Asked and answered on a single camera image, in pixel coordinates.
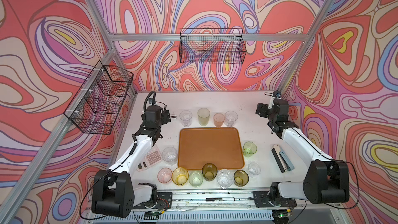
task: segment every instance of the calculator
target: calculator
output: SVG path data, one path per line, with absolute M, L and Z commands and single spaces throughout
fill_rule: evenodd
M 146 170 L 149 167 L 162 161 L 162 156 L 160 154 L 159 148 L 154 145 L 152 149 L 145 155 L 144 160 L 138 164 L 138 171 Z

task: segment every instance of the marker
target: marker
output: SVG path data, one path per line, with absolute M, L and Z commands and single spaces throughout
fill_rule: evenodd
M 223 201 L 235 201 L 235 197 L 215 197 L 215 198 L 206 198 L 206 202 L 223 202 Z

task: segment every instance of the wire basket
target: wire basket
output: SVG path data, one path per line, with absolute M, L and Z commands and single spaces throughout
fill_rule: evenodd
M 83 133 L 111 134 L 132 79 L 123 68 L 102 66 L 69 119 Z
M 241 28 L 180 29 L 181 63 L 243 64 L 246 45 Z

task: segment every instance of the blue circle pattern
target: blue circle pattern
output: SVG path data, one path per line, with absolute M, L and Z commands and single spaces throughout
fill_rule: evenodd
M 59 213 L 59 205 L 63 200 L 70 200 L 72 202 L 72 206 L 69 210 L 69 212 L 66 215 L 61 215 Z M 66 193 L 62 195 L 54 204 L 54 207 L 52 208 L 52 216 L 54 217 L 55 220 L 62 221 L 68 219 L 74 212 L 76 208 L 76 195 L 74 193 Z

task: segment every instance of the white table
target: white table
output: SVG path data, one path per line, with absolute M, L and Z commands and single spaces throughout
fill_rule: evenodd
M 125 135 L 120 145 L 117 159 L 127 150 L 132 143 L 131 134 L 135 133 L 142 123 L 142 106 L 147 93 L 139 93 L 132 109 Z M 201 127 L 197 119 L 197 111 L 206 107 L 210 110 L 210 121 L 207 127 L 214 127 L 213 115 L 215 113 L 224 113 L 235 111 L 238 114 L 236 127 L 239 131 L 241 145 L 246 141 L 252 141 L 257 146 L 257 152 L 252 157 L 245 157 L 245 167 L 243 168 L 249 175 L 247 165 L 256 162 L 261 167 L 260 175 L 250 177 L 249 183 L 244 187 L 237 187 L 234 184 L 229 189 L 258 189 L 271 186 L 272 182 L 281 181 L 303 181 L 307 168 L 301 158 L 292 150 L 292 148 L 279 139 L 276 134 L 271 134 L 271 129 L 267 126 L 268 119 L 256 115 L 258 102 L 268 103 L 269 96 L 258 91 L 243 92 L 189 92 L 189 93 L 157 93 L 156 100 L 167 104 L 167 109 L 171 115 L 177 115 L 177 120 L 172 118 L 172 122 L 162 126 L 162 139 L 156 142 L 157 147 L 162 152 L 168 146 L 175 147 L 178 150 L 178 141 L 180 130 L 183 125 L 180 122 L 179 114 L 183 110 L 190 110 L 193 114 L 193 121 L 190 127 Z M 287 156 L 290 158 L 295 169 L 291 172 L 281 173 L 279 167 L 272 155 L 271 149 L 274 144 L 279 144 Z M 157 185 L 158 190 L 192 190 L 192 189 L 217 189 L 220 190 L 216 180 L 211 182 L 203 181 L 198 188 L 192 187 L 189 182 L 183 186 L 175 185 L 171 180 L 167 184 L 162 184 L 157 179 L 158 171 L 163 167 L 169 167 L 172 171 L 177 165 L 169 166 L 164 161 L 144 171 L 136 171 L 132 175 L 132 183 L 153 183 Z

